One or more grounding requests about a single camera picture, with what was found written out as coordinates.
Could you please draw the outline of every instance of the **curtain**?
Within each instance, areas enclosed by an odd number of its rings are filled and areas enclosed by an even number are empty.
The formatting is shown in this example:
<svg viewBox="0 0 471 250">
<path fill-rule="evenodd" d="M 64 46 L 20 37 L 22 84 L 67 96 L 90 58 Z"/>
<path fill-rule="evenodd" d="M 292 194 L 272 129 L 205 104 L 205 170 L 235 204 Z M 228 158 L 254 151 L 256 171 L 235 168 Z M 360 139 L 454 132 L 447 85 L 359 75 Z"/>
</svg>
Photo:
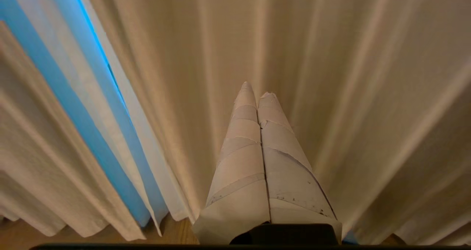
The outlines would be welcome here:
<svg viewBox="0 0 471 250">
<path fill-rule="evenodd" d="M 150 218 L 160 233 L 169 211 L 154 174 L 160 147 L 143 138 L 147 120 L 130 84 L 118 88 L 82 1 L 1 0 L 1 16 L 2 215 L 48 236 L 111 224 L 143 239 Z M 178 194 L 167 197 L 182 218 Z"/>
<path fill-rule="evenodd" d="M 360 243 L 437 243 L 471 220 L 470 0 L 90 2 L 189 216 L 249 81 Z"/>
</svg>

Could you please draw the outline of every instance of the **sheer curtain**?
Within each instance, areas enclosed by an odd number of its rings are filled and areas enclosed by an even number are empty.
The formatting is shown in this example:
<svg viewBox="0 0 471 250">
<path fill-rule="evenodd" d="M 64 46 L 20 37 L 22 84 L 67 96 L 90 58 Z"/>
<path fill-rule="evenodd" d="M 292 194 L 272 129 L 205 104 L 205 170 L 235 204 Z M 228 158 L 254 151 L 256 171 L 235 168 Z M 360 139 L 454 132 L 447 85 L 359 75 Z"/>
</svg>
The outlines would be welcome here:
<svg viewBox="0 0 471 250">
<path fill-rule="evenodd" d="M 1 0 L 1 15 L 1 214 L 48 236 L 111 224 L 127 240 L 150 218 L 159 228 L 167 205 L 186 217 L 178 185 L 160 192 L 172 174 L 82 1 Z"/>
<path fill-rule="evenodd" d="M 345 232 L 431 244 L 469 238 L 452 236 L 471 219 L 469 1 L 90 0 L 89 10 L 188 216 L 205 204 L 249 81 L 256 98 L 278 96 Z"/>
</svg>

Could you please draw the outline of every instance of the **black object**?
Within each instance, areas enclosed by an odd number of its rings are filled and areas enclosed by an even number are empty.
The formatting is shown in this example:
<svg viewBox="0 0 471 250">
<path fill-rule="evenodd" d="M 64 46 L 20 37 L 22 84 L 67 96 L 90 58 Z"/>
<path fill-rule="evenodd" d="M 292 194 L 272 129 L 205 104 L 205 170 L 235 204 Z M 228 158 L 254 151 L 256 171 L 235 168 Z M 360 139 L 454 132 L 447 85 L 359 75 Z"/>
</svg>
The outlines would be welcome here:
<svg viewBox="0 0 471 250">
<path fill-rule="evenodd" d="M 262 224 L 234 238 L 230 244 L 338 245 L 328 224 Z"/>
<path fill-rule="evenodd" d="M 410 245 L 339 245 L 335 232 L 328 224 L 276 225 L 262 224 L 232 240 L 230 245 L 165 245 L 165 244 L 43 244 L 30 250 L 424 250 L 471 249 L 469 246 L 410 246 Z"/>
</svg>

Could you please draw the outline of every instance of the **white curtain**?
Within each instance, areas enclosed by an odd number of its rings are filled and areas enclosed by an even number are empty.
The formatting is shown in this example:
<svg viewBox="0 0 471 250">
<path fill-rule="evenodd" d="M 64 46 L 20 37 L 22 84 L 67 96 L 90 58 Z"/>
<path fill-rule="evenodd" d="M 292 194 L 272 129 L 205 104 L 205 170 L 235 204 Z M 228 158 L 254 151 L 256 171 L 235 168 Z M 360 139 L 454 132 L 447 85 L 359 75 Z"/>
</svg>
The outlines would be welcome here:
<svg viewBox="0 0 471 250">
<path fill-rule="evenodd" d="M 437 243 L 469 223 L 470 0 L 90 2 L 188 215 L 249 81 L 276 93 L 360 243 Z"/>
<path fill-rule="evenodd" d="M 144 238 L 139 227 L 150 218 L 160 233 L 166 202 L 176 219 L 186 217 L 136 96 L 122 70 L 111 69 L 115 59 L 82 1 L 1 0 L 1 13 L 2 215 L 48 236 L 65 225 L 90 236 L 111 224 L 127 240 Z"/>
</svg>

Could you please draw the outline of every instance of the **wooden floor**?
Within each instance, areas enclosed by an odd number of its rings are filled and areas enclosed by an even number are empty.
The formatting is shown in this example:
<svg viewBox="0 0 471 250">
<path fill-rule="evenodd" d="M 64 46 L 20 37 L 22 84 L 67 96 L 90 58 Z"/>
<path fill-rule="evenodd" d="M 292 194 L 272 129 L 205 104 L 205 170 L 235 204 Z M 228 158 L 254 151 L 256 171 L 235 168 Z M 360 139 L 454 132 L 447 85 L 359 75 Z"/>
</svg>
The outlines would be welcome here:
<svg viewBox="0 0 471 250">
<path fill-rule="evenodd" d="M 47 237 L 22 220 L 15 222 L 4 219 L 0 223 L 0 250 L 27 250 L 44 243 L 146 243 L 146 244 L 198 244 L 188 219 L 176 222 L 170 215 L 162 221 L 163 236 L 160 237 L 152 221 L 143 229 L 147 240 L 128 242 L 111 226 L 96 235 L 84 238 L 66 226 L 57 235 Z M 404 242 L 391 235 L 382 244 L 398 245 Z"/>
</svg>

